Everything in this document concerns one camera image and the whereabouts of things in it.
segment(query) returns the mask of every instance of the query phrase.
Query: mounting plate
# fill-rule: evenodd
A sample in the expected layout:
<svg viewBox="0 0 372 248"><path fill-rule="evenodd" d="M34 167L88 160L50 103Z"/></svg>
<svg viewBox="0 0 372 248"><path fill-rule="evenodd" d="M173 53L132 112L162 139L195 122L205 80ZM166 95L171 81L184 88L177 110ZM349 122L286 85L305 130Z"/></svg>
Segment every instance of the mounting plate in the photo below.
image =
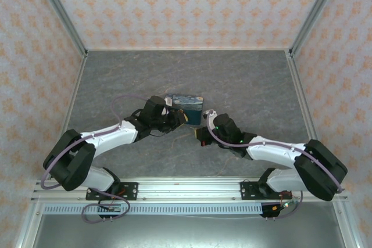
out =
<svg viewBox="0 0 372 248"><path fill-rule="evenodd" d="M292 192L288 193L278 193L271 191L266 196L262 194L259 189L259 183L257 181L243 181L240 182L240 194L242 200L280 200L283 195L284 200L292 199Z"/></svg>
<svg viewBox="0 0 372 248"><path fill-rule="evenodd" d="M121 182L119 188L123 194L118 195L126 200L137 200L138 183L137 182ZM110 200L111 197L102 195L90 188L87 189L86 200Z"/></svg>

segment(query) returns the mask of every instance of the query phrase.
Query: wall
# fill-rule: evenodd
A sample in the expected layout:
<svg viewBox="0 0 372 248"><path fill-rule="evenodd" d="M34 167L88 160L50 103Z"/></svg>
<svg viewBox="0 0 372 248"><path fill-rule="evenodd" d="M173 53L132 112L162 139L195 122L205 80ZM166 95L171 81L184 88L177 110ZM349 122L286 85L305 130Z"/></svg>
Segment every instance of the wall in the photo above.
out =
<svg viewBox="0 0 372 248"><path fill-rule="evenodd" d="M315 0L62 0L88 49L289 48Z"/></svg>
<svg viewBox="0 0 372 248"><path fill-rule="evenodd" d="M81 57L48 0L0 0L0 247L14 247Z"/></svg>
<svg viewBox="0 0 372 248"><path fill-rule="evenodd" d="M346 163L372 243L372 0L329 0L296 58L321 140Z"/></svg>

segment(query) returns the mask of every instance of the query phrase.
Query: cable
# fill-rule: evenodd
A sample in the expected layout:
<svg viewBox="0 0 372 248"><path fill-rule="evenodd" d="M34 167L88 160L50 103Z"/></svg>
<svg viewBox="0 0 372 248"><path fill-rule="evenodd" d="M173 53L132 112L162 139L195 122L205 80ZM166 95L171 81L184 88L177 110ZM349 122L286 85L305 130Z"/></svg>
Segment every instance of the cable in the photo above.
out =
<svg viewBox="0 0 372 248"><path fill-rule="evenodd" d="M252 218L258 218L259 216L252 215L250 217L210 217L210 216L197 216L197 215L178 215L178 214L169 214L166 216L177 216L177 217L194 217L194 218L204 218L204 219L221 219L221 220L243 220L243 219L252 219Z"/></svg>
<svg viewBox="0 0 372 248"><path fill-rule="evenodd" d="M290 150L295 150L295 151L300 152L301 154L305 155L312 162L314 162L315 164L317 164L318 167L320 167L331 178L331 180L333 181L333 183L338 188L338 192L337 192L338 194L340 194L344 190L344 188L342 188L341 184L337 181L337 179L330 173L330 171L327 170L327 168L325 166L323 166L323 164L321 164L311 154L309 154L308 152L306 152L306 151L304 151L302 149L299 149L299 148L296 148L296 147L290 146L290 145L285 145L285 144L279 143L279 142L255 142L255 143L243 143L243 144L237 145L237 144L234 144L234 143L228 143L228 142L222 141L221 139L219 139L213 133L213 131L212 131L210 125L209 125L209 117L210 117L211 114L213 114L213 112L214 112L214 110L210 110L209 113L207 114L207 128L208 128L209 133L212 135L212 137L216 141L222 143L223 145L230 146L232 148L247 148L248 146L256 146L256 145L275 145L275 146L280 146L282 148L287 148L287 149L290 149Z"/></svg>
<svg viewBox="0 0 372 248"><path fill-rule="evenodd" d="M102 194L102 195L109 196L109 197L113 197L113 198L115 198L115 199L117 199L117 200L122 200L122 201L124 201L124 202L128 205L128 208L127 208L126 211L124 211L123 213L119 214L118 216L110 217L110 220L111 220L111 221L112 221L112 220L115 220L115 219L119 219L120 217L126 215L126 214L129 212L129 210L130 210L130 203L129 203L125 198L120 197L120 196L117 196L117 195L108 194L108 193L106 193L106 192L102 192L102 191L100 191L100 190L98 190L98 189L94 189L94 188L91 188L91 189L92 189L93 191L96 191L96 192ZM89 224L97 224L97 223L100 223L100 222L105 222L105 220L106 220L105 218L104 218L104 219L94 220L94 221L88 220L88 219L85 217L84 212L86 211L86 209L87 209L88 207L91 207L91 206L110 206L111 204L112 204L112 203L100 203L100 204L98 204L98 203L90 203L90 204L87 204L86 206L83 207L83 210L81 211L81 218L83 219L84 222L89 223Z"/></svg>
<svg viewBox="0 0 372 248"><path fill-rule="evenodd" d="M105 131L105 132L101 132L101 133L97 133L97 134L92 134L92 135L89 135L89 136L85 136L81 139L78 139L77 141L73 142L71 145L69 145L68 147L66 147L65 149L63 149L56 157L55 159L50 163L50 165L48 166L48 168L46 168L45 172L43 173L42 177L41 177L41 182L40 182L40 186L42 189L44 190L50 190L50 189L54 189L54 188L57 188L60 186L60 184L55 184L55 185L52 185L52 186L46 186L45 185L45 180L47 179L47 176L49 175L49 173L51 172L51 170L53 169L53 167L55 166L55 164L62 158L63 155L65 155L67 152L69 152L73 147L77 146L79 143L82 143L84 141L86 141L87 139L91 139L93 138L94 136L103 136L103 135L107 135L107 134L110 134L110 133L113 133L115 131L117 131L120 126L121 126L121 117L120 115L115 111L114 109L114 104L115 102L118 100L118 99L121 99L121 98L124 98L124 97L131 97L131 98L137 98L137 99L140 99L140 100L144 100L146 101L147 99L146 98L143 98L143 97L140 97L138 95L134 95L134 94L122 94L122 95L119 95L118 97L114 98L111 102L111 112L114 114L114 116L117 118L118 120L118 125L116 127L114 127L113 129L111 130L108 130L108 131ZM128 209L118 215L118 216L115 216L113 218L111 218L111 220L115 220L115 219L118 219L122 216L124 216L130 209L130 204L129 202L124 199L123 197L120 197L120 196L116 196L116 195L111 195L111 194L108 194L108 193L105 193L105 192L101 192L97 189L93 189L95 191L97 191L98 193L101 193L102 195L105 195L105 196L109 196L109 197L115 197L119 200L122 200L124 202L126 202L128 204ZM85 217L84 217L84 211L86 208L88 208L89 206L99 206L99 204L96 204L96 203L91 203L91 204L88 204L87 206L85 206L81 212L82 214L82 218L84 220L84 222L88 222L90 224L95 224L95 223L98 223L98 222L101 222L101 220L97 220L97 221L89 221L87 220Z"/></svg>
<svg viewBox="0 0 372 248"><path fill-rule="evenodd" d="M281 203L283 202L283 197L284 197L283 194L287 193L287 194L292 195L292 193L291 193L291 192L287 192L287 191L282 191L282 192L280 192L280 193L281 193L281 198L280 198L280 206L281 206Z"/></svg>
<svg viewBox="0 0 372 248"><path fill-rule="evenodd" d="M298 202L298 204L296 205L295 209L293 209L290 213L286 214L286 215L283 215L283 216L278 216L278 217L273 217L273 218L268 218L268 219L271 219L271 220L276 220L276 219L283 219L283 218L287 218L289 216L292 216L293 214L295 214L296 211L299 210L301 204L302 204L302 201L303 201L303 192L301 191L301 197L300 197L300 201Z"/></svg>
<svg viewBox="0 0 372 248"><path fill-rule="evenodd" d="M125 188L123 188L123 190L120 191L117 195L120 196L120 195L122 195L125 191L126 191ZM112 204L114 203L114 201L115 201L116 198L115 198L115 197L112 197L111 199L112 199L112 202L111 202L111 204L110 204L108 207L105 207L105 206L101 206L101 205L100 205L101 201L103 201L103 200L99 200L99 201L98 201L98 204L99 204L100 207L102 207L102 208L104 208L104 209L106 209L106 210L110 210L110 207L112 206Z"/></svg>
<svg viewBox="0 0 372 248"><path fill-rule="evenodd" d="M164 135L166 135L167 133L164 133L164 134L162 134L162 135L154 135L154 134L150 134L150 136L156 136L156 137L158 137L158 138L160 138L161 136L164 136Z"/></svg>

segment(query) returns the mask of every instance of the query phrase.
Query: blue box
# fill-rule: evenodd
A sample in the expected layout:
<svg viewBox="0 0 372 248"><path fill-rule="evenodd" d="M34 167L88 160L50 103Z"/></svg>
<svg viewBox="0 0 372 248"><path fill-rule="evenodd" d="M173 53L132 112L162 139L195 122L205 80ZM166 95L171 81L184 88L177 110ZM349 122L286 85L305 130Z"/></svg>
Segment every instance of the blue box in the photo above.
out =
<svg viewBox="0 0 372 248"><path fill-rule="evenodd" d="M188 125L200 125L204 98L195 95L167 94L172 99L172 107L182 109L188 117Z"/></svg>

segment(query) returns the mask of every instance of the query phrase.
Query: gray floor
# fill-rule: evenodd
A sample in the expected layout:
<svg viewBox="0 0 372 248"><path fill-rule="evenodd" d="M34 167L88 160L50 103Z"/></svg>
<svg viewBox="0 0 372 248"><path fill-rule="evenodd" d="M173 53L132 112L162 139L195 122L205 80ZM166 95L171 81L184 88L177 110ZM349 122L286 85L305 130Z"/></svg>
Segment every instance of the gray floor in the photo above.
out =
<svg viewBox="0 0 372 248"><path fill-rule="evenodd" d="M128 215L92 225L79 215L45 215L34 248L345 247L332 203L304 203L293 216L275 222L211 217Z"/></svg>
<svg viewBox="0 0 372 248"><path fill-rule="evenodd" d="M200 95L204 109L228 113L238 126L269 139L306 142L308 136L284 51L96 51L90 52L69 128L93 131L113 125L111 100L120 94ZM142 108L123 100L123 117ZM183 126L161 138L147 137L94 160L120 177L259 177L274 164L238 159L216 145L200 147Z"/></svg>

